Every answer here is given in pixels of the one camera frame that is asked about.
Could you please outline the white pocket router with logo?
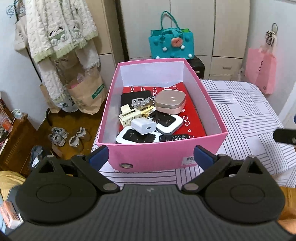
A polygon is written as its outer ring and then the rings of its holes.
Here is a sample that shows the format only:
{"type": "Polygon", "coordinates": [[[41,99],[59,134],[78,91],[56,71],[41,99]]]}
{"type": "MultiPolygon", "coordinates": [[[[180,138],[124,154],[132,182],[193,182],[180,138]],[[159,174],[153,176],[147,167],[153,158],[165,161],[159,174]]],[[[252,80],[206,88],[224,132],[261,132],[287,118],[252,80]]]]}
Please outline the white pocket router with logo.
{"type": "Polygon", "coordinates": [[[159,132],[152,132],[142,135],[134,130],[131,126],[127,126],[122,129],[115,140],[118,144],[158,143],[160,136],[161,133],[159,132]]]}

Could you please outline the pink cardboard storage box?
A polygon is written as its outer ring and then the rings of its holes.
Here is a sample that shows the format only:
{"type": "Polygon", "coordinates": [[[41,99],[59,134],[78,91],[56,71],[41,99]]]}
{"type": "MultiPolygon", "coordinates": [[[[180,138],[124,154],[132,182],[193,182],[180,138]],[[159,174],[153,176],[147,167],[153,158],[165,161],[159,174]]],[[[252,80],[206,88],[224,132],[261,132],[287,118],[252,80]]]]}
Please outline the pink cardboard storage box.
{"type": "Polygon", "coordinates": [[[109,150],[109,164],[121,172],[182,168],[197,145],[217,153],[227,136],[219,111],[189,63],[182,58],[146,59],[118,63],[98,130],[97,144],[109,150]],[[120,97],[124,87],[171,87],[183,82],[203,124],[206,136],[150,144],[116,144],[120,97]]]}

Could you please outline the black phone battery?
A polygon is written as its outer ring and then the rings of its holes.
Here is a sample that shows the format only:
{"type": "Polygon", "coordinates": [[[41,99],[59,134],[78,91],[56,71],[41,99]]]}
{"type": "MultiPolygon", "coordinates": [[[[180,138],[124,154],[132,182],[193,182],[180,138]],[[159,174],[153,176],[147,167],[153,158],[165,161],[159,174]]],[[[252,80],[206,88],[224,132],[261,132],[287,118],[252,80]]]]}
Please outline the black phone battery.
{"type": "Polygon", "coordinates": [[[176,135],[161,135],[159,136],[160,142],[180,141],[189,139],[188,134],[176,134],[176,135]]]}

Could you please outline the white pocket wifi router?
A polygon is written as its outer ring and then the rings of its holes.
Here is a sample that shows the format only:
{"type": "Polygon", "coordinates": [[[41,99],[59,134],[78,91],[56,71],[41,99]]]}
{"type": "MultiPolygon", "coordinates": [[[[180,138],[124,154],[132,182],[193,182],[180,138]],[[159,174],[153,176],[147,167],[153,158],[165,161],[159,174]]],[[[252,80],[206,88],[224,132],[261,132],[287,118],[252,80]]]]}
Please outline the white pocket wifi router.
{"type": "Polygon", "coordinates": [[[172,135],[183,125],[183,119],[180,116],[161,113],[157,110],[150,113],[148,119],[156,122],[156,130],[163,135],[172,135]]]}

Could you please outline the white usb charger plug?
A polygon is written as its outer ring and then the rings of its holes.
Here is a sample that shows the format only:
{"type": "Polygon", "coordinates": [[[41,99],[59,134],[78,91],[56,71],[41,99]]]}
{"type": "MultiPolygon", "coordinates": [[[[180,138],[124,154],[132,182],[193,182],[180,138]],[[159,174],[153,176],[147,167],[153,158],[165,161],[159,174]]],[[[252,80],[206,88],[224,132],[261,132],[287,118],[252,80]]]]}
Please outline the white usb charger plug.
{"type": "Polygon", "coordinates": [[[146,135],[157,129],[157,123],[148,118],[135,118],[131,121],[131,127],[141,135],[146,135]]]}

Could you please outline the rose gold rounded case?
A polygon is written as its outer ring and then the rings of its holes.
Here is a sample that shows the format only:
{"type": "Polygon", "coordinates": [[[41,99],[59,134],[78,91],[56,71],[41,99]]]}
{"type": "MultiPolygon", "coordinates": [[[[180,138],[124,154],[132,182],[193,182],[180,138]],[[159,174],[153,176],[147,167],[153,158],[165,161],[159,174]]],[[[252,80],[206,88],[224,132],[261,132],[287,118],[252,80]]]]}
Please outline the rose gold rounded case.
{"type": "Polygon", "coordinates": [[[166,114],[179,114],[186,104],[186,94],[183,91],[164,89],[154,98],[156,110],[166,114]]]}

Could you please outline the striped white tablecloth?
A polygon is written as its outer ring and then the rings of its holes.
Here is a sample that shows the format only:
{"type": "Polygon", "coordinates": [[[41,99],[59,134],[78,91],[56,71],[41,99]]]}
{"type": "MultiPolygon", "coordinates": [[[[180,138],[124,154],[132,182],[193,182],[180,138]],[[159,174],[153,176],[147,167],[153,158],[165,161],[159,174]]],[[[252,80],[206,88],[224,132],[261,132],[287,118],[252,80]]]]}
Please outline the striped white tablecloth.
{"type": "MultiPolygon", "coordinates": [[[[235,160],[254,155],[280,186],[295,187],[295,150],[292,145],[273,140],[273,131],[283,127],[277,114],[259,89],[247,82],[203,80],[228,130],[218,150],[235,160]]],[[[100,173],[122,187],[177,184],[182,187],[203,170],[198,166],[158,172],[122,173],[106,163],[100,173]]]]}

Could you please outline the red glasses-print flat box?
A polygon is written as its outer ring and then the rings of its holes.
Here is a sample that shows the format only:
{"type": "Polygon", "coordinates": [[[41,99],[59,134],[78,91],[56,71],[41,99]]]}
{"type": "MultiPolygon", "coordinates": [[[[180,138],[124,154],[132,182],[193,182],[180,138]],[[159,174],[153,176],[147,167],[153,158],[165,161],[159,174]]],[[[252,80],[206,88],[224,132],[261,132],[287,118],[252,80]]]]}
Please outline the red glasses-print flat box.
{"type": "MultiPolygon", "coordinates": [[[[148,86],[124,87],[122,93],[149,91],[153,96],[156,96],[164,89],[166,88],[148,86]]],[[[183,91],[186,94],[186,104],[182,111],[178,114],[178,116],[183,119],[183,124],[173,134],[188,134],[190,138],[206,136],[206,132],[199,118],[198,112],[195,109],[185,85],[182,82],[179,82],[171,87],[168,87],[168,89],[183,91]]]]}

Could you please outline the cream plastic hair claw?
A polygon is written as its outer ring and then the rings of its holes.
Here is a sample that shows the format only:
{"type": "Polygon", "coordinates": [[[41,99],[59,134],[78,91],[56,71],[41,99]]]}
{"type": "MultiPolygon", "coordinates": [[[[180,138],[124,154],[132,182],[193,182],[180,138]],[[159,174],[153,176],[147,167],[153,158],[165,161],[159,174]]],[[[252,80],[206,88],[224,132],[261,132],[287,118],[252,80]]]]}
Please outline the cream plastic hair claw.
{"type": "Polygon", "coordinates": [[[142,114],[138,109],[130,109],[128,104],[121,106],[120,110],[121,114],[118,118],[123,127],[130,126],[133,119],[142,117],[142,114]]]}

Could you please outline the pink paper bag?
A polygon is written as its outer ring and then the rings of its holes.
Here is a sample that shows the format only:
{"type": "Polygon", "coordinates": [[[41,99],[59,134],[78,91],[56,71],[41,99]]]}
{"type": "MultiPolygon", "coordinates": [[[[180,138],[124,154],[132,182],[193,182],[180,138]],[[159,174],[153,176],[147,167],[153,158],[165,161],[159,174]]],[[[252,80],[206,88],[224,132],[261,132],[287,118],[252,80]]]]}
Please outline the pink paper bag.
{"type": "Polygon", "coordinates": [[[263,94],[273,94],[276,76],[276,57],[263,49],[248,49],[245,77],[263,94]]]}

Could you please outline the black rectangular case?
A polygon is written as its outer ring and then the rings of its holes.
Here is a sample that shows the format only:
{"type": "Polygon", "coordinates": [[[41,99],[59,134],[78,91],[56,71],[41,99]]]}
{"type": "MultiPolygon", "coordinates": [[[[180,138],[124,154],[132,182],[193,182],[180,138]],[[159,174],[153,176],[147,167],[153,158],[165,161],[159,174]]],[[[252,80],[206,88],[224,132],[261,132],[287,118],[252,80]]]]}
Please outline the black rectangular case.
{"type": "Polygon", "coordinates": [[[128,104],[130,109],[133,109],[133,106],[132,106],[133,99],[138,99],[138,98],[146,99],[147,97],[150,97],[151,95],[152,95],[152,93],[150,90],[123,93],[121,95],[120,105],[124,106],[124,105],[128,104]]]}

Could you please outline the brown paper shopping bag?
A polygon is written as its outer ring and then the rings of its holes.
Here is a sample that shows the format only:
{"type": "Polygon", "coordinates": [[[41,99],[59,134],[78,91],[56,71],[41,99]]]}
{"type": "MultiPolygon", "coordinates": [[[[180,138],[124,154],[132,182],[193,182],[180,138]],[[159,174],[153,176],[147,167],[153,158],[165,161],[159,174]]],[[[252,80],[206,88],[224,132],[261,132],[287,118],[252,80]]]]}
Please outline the brown paper shopping bag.
{"type": "Polygon", "coordinates": [[[41,92],[52,113],[58,113],[61,110],[67,113],[79,110],[85,114],[99,112],[108,95],[99,70],[91,68],[79,76],[81,81],[77,78],[70,81],[62,88],[62,95],[56,100],[51,99],[46,87],[40,85],[41,92]]]}

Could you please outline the black suitcase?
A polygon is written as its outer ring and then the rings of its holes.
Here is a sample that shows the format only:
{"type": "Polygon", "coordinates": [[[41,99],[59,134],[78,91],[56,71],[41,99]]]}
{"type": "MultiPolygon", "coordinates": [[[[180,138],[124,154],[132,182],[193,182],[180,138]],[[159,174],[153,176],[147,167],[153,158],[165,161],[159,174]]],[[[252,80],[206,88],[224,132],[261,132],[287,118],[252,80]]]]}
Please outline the black suitcase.
{"type": "Polygon", "coordinates": [[[194,70],[196,75],[200,79],[204,79],[204,74],[205,74],[205,65],[202,62],[201,59],[199,59],[197,56],[194,56],[192,59],[187,60],[188,63],[190,64],[191,68],[194,70]]]}

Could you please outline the teal felt handbag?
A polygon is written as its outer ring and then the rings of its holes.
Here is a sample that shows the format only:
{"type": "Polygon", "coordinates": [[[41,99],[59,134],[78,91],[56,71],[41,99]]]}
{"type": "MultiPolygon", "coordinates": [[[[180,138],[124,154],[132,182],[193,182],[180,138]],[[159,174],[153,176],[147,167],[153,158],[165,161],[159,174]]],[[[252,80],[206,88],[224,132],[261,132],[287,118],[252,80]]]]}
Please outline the teal felt handbag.
{"type": "Polygon", "coordinates": [[[193,59],[195,56],[193,32],[189,28],[181,29],[169,11],[162,12],[160,21],[161,28],[159,30],[151,30],[151,35],[148,38],[152,59],[193,59]],[[166,29],[163,27],[164,15],[171,18],[175,23],[175,27],[166,29]]]}

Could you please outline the cream quilted hanging garment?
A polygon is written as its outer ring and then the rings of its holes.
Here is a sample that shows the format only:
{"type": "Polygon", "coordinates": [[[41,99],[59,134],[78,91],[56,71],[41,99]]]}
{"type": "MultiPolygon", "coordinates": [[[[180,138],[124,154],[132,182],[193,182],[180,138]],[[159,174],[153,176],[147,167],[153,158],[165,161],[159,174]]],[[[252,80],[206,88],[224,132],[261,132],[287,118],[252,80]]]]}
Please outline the cream quilted hanging garment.
{"type": "Polygon", "coordinates": [[[54,62],[74,54],[85,70],[100,66],[93,41],[98,32],[90,9],[86,1],[19,1],[17,5],[25,21],[21,35],[39,68],[43,85],[51,101],[65,108],[72,98],[54,62]]]}

